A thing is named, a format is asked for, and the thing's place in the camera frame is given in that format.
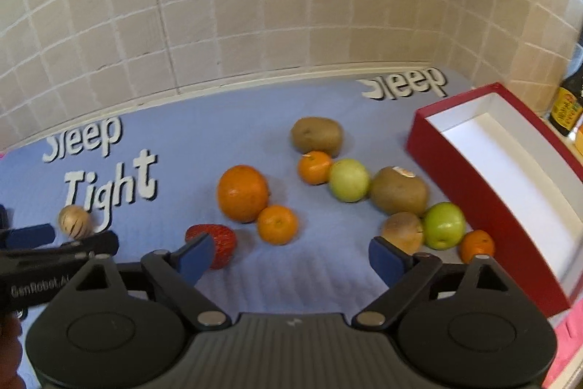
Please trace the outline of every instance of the tiled wall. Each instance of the tiled wall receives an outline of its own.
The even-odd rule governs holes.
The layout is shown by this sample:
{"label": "tiled wall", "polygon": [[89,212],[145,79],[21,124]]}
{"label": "tiled wall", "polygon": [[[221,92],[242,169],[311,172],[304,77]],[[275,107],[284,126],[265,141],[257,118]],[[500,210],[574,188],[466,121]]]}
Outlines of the tiled wall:
{"label": "tiled wall", "polygon": [[541,113],[582,22],[581,0],[451,0],[437,56],[476,85],[504,82]]}
{"label": "tiled wall", "polygon": [[257,71],[430,60],[445,0],[0,0],[0,150]]}

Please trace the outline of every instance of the human hand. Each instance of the human hand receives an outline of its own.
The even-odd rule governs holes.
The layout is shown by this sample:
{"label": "human hand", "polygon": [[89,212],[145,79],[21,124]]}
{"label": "human hand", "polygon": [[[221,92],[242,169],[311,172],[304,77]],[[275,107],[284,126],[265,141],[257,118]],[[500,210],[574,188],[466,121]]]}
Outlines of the human hand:
{"label": "human hand", "polygon": [[26,389],[16,371],[22,360],[22,346],[18,337],[22,334],[20,322],[7,315],[0,320],[0,389]]}

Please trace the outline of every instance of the wooden ball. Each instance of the wooden ball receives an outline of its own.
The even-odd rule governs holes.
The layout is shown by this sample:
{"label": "wooden ball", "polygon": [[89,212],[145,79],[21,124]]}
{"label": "wooden ball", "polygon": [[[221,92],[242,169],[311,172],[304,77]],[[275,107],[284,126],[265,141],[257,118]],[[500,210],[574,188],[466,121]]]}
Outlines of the wooden ball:
{"label": "wooden ball", "polygon": [[91,215],[78,205],[65,206],[59,213],[59,227],[75,240],[86,238],[93,233]]}

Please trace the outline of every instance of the large orange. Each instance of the large orange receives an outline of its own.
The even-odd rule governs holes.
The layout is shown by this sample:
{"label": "large orange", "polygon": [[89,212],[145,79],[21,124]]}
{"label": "large orange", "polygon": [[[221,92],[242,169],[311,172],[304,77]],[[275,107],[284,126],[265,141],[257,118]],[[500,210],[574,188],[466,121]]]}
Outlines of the large orange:
{"label": "large orange", "polygon": [[230,168],[217,185],[217,201],[221,211],[231,220],[251,223],[269,201],[267,180],[250,166]]}
{"label": "large orange", "polygon": [[332,157],[319,150],[301,156],[297,163],[297,173],[308,185],[321,185],[328,182]]}
{"label": "large orange", "polygon": [[297,218],[285,206],[269,206],[259,214],[257,232],[265,242],[276,246],[287,244],[296,235]]}
{"label": "large orange", "polygon": [[494,240],[482,230],[475,230],[466,234],[458,247],[459,257],[465,264],[469,264],[476,254],[488,254],[493,257],[495,250]]}

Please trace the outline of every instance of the open box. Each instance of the open box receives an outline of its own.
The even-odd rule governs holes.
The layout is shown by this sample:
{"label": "open box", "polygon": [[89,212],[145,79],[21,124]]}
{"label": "open box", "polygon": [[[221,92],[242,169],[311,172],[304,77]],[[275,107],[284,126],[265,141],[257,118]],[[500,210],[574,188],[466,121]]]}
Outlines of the open box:
{"label": "open box", "polygon": [[546,316],[583,289],[583,166],[499,83],[419,109],[407,151]]}

